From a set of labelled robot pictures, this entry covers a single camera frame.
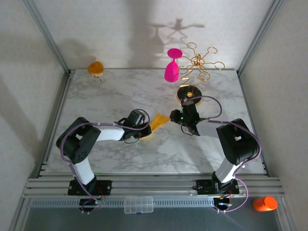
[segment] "orange object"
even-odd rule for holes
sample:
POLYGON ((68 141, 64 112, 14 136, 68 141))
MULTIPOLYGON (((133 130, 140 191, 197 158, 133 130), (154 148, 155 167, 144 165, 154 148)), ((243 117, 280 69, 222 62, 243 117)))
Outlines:
POLYGON ((104 72, 104 66, 100 62, 94 62, 88 67, 88 72, 92 75, 100 75, 104 72))
POLYGON ((278 204, 274 197, 266 196, 254 200, 254 208, 258 212, 271 211, 277 208, 278 204))
POLYGON ((169 117, 158 113, 150 124, 152 132, 170 120, 169 117))

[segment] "metal frame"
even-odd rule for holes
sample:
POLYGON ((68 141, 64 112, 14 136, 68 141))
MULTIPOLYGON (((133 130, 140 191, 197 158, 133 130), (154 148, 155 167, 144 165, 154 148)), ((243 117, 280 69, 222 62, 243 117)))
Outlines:
POLYGON ((247 67, 249 61, 251 60, 252 56, 256 52, 261 40, 263 39, 267 29, 269 28, 271 22, 273 21, 276 13, 278 12, 281 4, 284 0, 274 0, 272 5, 270 6, 268 12, 266 13, 255 37, 253 38, 240 66, 237 69, 237 73, 241 76, 247 67))
MULTIPOLYGON (((51 146, 53 144, 55 131, 59 123, 60 115, 64 106, 66 95, 69 90, 69 86, 74 72, 70 72, 67 64, 65 63, 64 58, 62 57, 59 49, 57 48, 50 32, 48 31, 33 1, 23 0, 23 2, 26 8, 28 9, 29 13, 31 14, 33 20, 35 21, 37 27, 41 31, 43 37, 45 38, 46 43, 49 46, 51 52, 53 53, 58 63, 63 68, 63 70, 67 73, 67 81, 64 85, 58 110, 56 112, 55 118, 53 119, 53 126, 50 132, 49 142, 44 152, 43 163, 40 168, 41 171, 38 174, 38 178, 28 179, 22 194, 22 198, 18 205, 15 217, 10 227, 11 231, 19 231, 25 228, 29 211, 32 206, 36 205, 34 204, 35 201, 47 198, 48 200, 54 200, 54 201, 60 200, 65 202, 69 200, 79 201, 79 199, 81 198, 78 196, 67 195, 67 187, 69 185, 70 180, 73 179, 70 173, 68 172, 49 173, 45 171, 45 166, 47 165, 48 156, 51 150, 51 146)), ((272 2, 270 9, 268 10, 261 26, 259 27, 252 43, 250 44, 237 70, 239 77, 241 76, 246 66, 248 65, 249 61, 251 60, 251 57, 253 56, 262 38, 264 37, 269 25, 271 24, 282 2, 283 0, 274 0, 272 2)), ((192 186, 195 185, 196 180, 211 179, 210 175, 168 174, 168 175, 156 176, 156 175, 138 175, 138 174, 132 174, 132 175, 109 174, 109 175, 98 175, 97 177, 99 180, 113 181, 113 188, 111 191, 111 195, 108 196, 108 198, 113 198, 113 200, 121 200, 121 198, 128 195, 136 195, 136 196, 150 195, 156 199, 162 197, 186 198, 186 199, 191 199, 191 198, 210 199, 219 196, 219 195, 197 195, 197 192, 192 189, 192 186)), ((243 179, 247 184, 250 196, 265 196, 265 195, 275 196, 278 200, 278 203, 280 204, 280 206, 277 208, 277 213, 282 230, 283 231, 295 230, 291 213, 289 212, 289 208, 284 199, 284 192, 279 178, 267 177, 266 175, 241 175, 240 178, 243 179)), ((238 195, 237 197, 244 197, 246 192, 244 190, 243 185, 239 184, 239 188, 240 188, 240 195, 238 195)))
MULTIPOLYGON (((238 76, 239 78, 239 83, 240 83, 240 86, 241 86, 241 90, 242 90, 242 94, 244 96, 244 101, 245 101, 245 105, 246 105, 246 108, 247 108, 247 111, 248 111, 248 116, 249 116, 249 119, 250 119, 250 123, 251 123, 251 126, 252 126, 252 129, 253 129, 253 132, 256 136, 257 135, 257 130, 256 130, 256 126, 252 120, 252 115, 251 115, 251 111, 250 111, 250 108, 249 108, 249 105, 248 105, 248 102, 247 102, 247 99, 246 99, 246 95, 245 95, 245 92, 244 92, 244 89, 243 89, 243 85, 242 85, 242 81, 241 81, 241 78, 238 76)), ((269 171, 268 171, 268 168, 267 168, 267 165, 264 161, 264 156, 263 156, 263 152, 261 152, 261 155, 260 155, 260 158, 261 158, 261 161, 262 161, 262 164, 263 164, 263 169, 265 170, 266 172, 266 175, 270 177, 270 174, 269 174, 269 171)))
POLYGON ((48 47, 50 48, 51 52, 53 53, 54 57, 57 59, 58 63, 61 65, 64 72, 69 74, 68 66, 62 57, 56 43, 54 42, 49 30, 47 29, 40 13, 32 0, 23 0, 26 8, 28 9, 30 15, 32 16, 35 24, 37 25, 38 29, 42 33, 48 47))
MULTIPOLYGON (((282 231, 295 231, 289 207, 278 177, 265 175, 241 175, 249 190, 249 196, 274 196, 278 201, 277 215, 282 231)), ((164 175, 99 175, 99 180, 112 180, 111 195, 107 196, 104 207, 123 207, 127 196, 152 196, 154 207, 210 207, 213 198, 220 195, 198 195, 192 189, 196 180, 211 179, 202 174, 164 174, 164 175)), ((67 190, 73 177, 66 173, 62 176, 49 175, 37 179, 28 179, 22 199, 18 218, 10 230, 20 231, 25 228, 29 211, 32 207, 80 207, 79 201, 87 196, 68 196, 67 190)), ((240 194, 245 197, 245 189, 239 184, 240 194)))
MULTIPOLYGON (((265 175, 242 175, 250 196, 283 195, 279 178, 265 175)), ((68 185, 74 178, 70 173, 62 176, 44 176, 28 179, 23 198, 87 198, 67 195, 68 185)), ((155 175, 97 175, 98 180, 111 180, 112 190, 109 197, 152 196, 152 197, 220 197, 217 195, 198 195, 193 189, 196 180, 210 180, 210 175, 202 174, 163 174, 155 175)), ((239 183, 240 195, 245 196, 244 186, 239 183)))

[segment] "black round base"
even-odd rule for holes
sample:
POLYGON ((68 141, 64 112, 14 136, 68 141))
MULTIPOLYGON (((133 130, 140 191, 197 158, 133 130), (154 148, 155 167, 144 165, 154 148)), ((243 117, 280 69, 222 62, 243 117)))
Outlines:
MULTIPOLYGON (((202 93, 199 90, 199 88, 193 87, 192 85, 181 87, 178 90, 178 99, 180 101, 184 99, 190 99, 196 96, 202 96, 202 93)), ((201 100, 201 97, 197 99, 193 99, 192 101, 194 102, 194 104, 197 104, 200 102, 200 100, 201 100)))

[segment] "orange plastic cup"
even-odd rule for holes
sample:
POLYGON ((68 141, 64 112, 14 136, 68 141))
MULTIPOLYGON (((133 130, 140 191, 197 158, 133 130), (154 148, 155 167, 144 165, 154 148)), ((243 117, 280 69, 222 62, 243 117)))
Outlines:
POLYGON ((258 212, 271 211, 277 208, 278 204, 274 197, 266 196, 254 200, 254 208, 258 212))

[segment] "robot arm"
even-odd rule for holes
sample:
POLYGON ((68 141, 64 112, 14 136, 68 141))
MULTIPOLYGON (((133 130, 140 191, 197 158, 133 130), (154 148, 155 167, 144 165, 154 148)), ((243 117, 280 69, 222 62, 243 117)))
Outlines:
POLYGON ((209 119, 200 118, 192 100, 181 103, 182 112, 171 112, 172 122, 188 128, 189 132, 197 136, 211 136, 218 138, 225 158, 220 167, 212 174, 212 186, 216 192, 223 192, 232 184, 235 171, 243 161, 251 158, 259 151, 257 141, 234 124, 248 130, 241 119, 236 119, 230 124, 213 123, 209 119))
MULTIPOLYGON (((135 109, 129 114, 128 118, 115 122, 126 128, 86 125, 77 128, 66 138, 64 142, 64 155, 70 159, 78 178, 89 192, 94 187, 93 185, 95 185, 96 181, 88 160, 88 155, 94 144, 98 141, 125 141, 132 136, 136 139, 148 136, 152 133, 150 126, 139 130, 129 129, 145 127, 147 123, 143 123, 144 119, 145 115, 135 109)), ((83 117, 76 119, 58 138, 56 142, 57 147, 60 148, 62 139, 71 129, 82 123, 88 123, 88 121, 83 117)))

